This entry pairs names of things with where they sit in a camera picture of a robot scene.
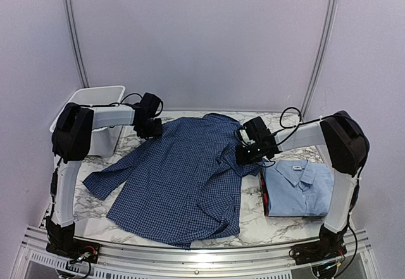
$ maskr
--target light blue shirt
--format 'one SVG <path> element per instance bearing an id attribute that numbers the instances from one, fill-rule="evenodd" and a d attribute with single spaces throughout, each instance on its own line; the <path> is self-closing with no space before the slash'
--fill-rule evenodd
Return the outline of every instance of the light blue shirt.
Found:
<path id="1" fill-rule="evenodd" d="M 326 216 L 333 176 L 323 163 L 279 161 L 263 168 L 269 196 L 269 216 Z"/>

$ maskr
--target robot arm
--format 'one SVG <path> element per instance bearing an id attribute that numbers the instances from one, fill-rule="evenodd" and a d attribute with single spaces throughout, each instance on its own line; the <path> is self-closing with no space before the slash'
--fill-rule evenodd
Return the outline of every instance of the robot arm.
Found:
<path id="1" fill-rule="evenodd" d="M 345 111 L 294 128 L 271 133 L 260 117 L 252 119 L 239 132 L 243 144 L 237 147 L 236 156 L 239 164 L 249 164 L 295 148 L 326 145 L 335 180 L 332 200 L 320 230 L 320 241 L 292 249 L 296 263 L 304 264 L 339 256 L 339 251 L 347 252 L 343 235 L 357 201 L 359 172 L 366 162 L 369 143 Z"/>
<path id="2" fill-rule="evenodd" d="M 53 205 L 46 219 L 49 237 L 47 251 L 57 255 L 97 262 L 99 244 L 74 238 L 73 199 L 78 171 L 90 150 L 92 130 L 117 125 L 133 125 L 142 138 L 162 134 L 161 119 L 155 119 L 163 102 L 146 93 L 136 104 L 100 106 L 67 104 L 52 135 L 56 169 L 51 182 Z"/>

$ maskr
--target white bin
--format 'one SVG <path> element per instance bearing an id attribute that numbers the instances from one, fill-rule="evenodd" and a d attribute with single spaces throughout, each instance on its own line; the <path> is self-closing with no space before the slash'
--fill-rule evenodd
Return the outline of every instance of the white bin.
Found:
<path id="1" fill-rule="evenodd" d="M 111 104 L 113 102 L 121 102 L 125 92 L 125 87 L 118 86 L 105 86 L 105 87 L 92 87 L 84 88 L 76 91 L 69 99 L 69 102 L 77 104 Z M 53 132 L 56 126 L 56 121 L 53 121 L 50 132 Z M 90 156 L 111 157 L 114 154 L 115 146 L 121 133 L 122 126 L 113 128 L 104 127 L 92 131 L 90 143 Z"/>

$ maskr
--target metal frame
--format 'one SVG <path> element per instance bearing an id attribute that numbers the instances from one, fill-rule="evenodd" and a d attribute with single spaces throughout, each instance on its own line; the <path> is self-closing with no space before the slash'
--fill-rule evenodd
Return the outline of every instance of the metal frame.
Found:
<path id="1" fill-rule="evenodd" d="M 312 69 L 311 78 L 309 79 L 309 84 L 305 93 L 304 101 L 302 102 L 301 106 L 303 117 L 305 117 L 308 112 L 309 105 L 311 104 L 313 95 L 315 93 L 316 84 L 318 83 L 321 74 L 323 59 L 325 57 L 325 52 L 330 40 L 330 34 L 332 33 L 333 23 L 335 22 L 336 9 L 337 0 L 329 0 L 325 23 L 322 30 L 321 42 L 318 48 L 318 53 L 316 55 L 314 67 Z"/>
<path id="2" fill-rule="evenodd" d="M 66 11 L 66 19 L 68 22 L 68 29 L 70 40 L 72 42 L 73 53 L 75 55 L 75 61 L 77 65 L 80 82 L 83 88 L 90 87 L 89 79 L 87 78 L 86 69 L 83 62 L 82 52 L 80 51 L 80 44 L 78 41 L 75 15 L 73 14 L 73 2 L 72 0 L 63 0 Z"/>
<path id="3" fill-rule="evenodd" d="M 372 256 L 369 254 L 371 245 L 365 230 L 356 232 L 358 236 L 358 252 L 363 257 L 364 268 L 368 269 L 368 278 L 378 278 Z M 294 244 L 300 244 L 311 238 L 297 242 L 286 242 L 255 247 L 234 247 L 229 249 L 192 249 L 186 251 L 172 247 L 146 247 L 139 245 L 116 244 L 101 241 L 100 256 L 97 264 L 93 264 L 94 272 L 89 278 L 271 278 L 274 274 L 288 274 L 299 268 L 308 268 L 309 264 L 296 266 L 289 251 Z M 345 236 L 347 257 L 353 255 L 354 237 L 351 233 Z M 58 257 L 46 252 L 47 235 L 41 228 L 29 226 L 25 233 L 18 257 L 12 272 L 12 279 L 24 278 L 30 261 L 43 259 L 59 261 L 58 267 L 63 269 L 68 258 Z"/>

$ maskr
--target marble table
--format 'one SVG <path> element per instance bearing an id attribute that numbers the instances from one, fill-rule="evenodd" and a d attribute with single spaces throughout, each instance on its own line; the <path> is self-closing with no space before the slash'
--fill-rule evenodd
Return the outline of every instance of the marble table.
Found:
<path id="1" fill-rule="evenodd" d="M 181 117 L 202 117 L 210 111 L 164 111 L 160 118 L 163 123 Z M 261 116 L 271 131 L 280 129 L 280 113 L 253 113 L 222 111 L 221 114 L 231 116 L 241 123 L 251 118 Z M 298 117 L 286 114 L 284 125 L 297 123 Z M 126 232 L 106 215 L 122 189 L 122 185 L 115 189 L 106 200 L 95 198 L 83 185 L 82 181 L 93 171 L 101 171 L 117 162 L 129 152 L 143 143 L 138 138 L 132 127 L 123 127 L 115 154 L 110 158 L 88 157 L 82 164 L 75 189 L 74 217 L 77 222 L 76 233 L 78 236 L 105 240 L 124 244 L 148 245 L 169 247 L 169 245 L 154 242 L 132 233 Z M 275 160 L 308 159 L 311 162 L 322 162 L 315 147 L 295 149 L 276 155 Z M 242 197 L 240 209 L 240 233 L 236 236 L 198 240 L 192 243 L 192 248 L 202 247 L 245 247 L 263 244 L 274 244 L 292 240 L 306 239 L 318 235 L 321 218 L 269 218 L 263 214 L 263 201 L 259 186 L 259 177 L 246 176 L 242 179 Z"/>

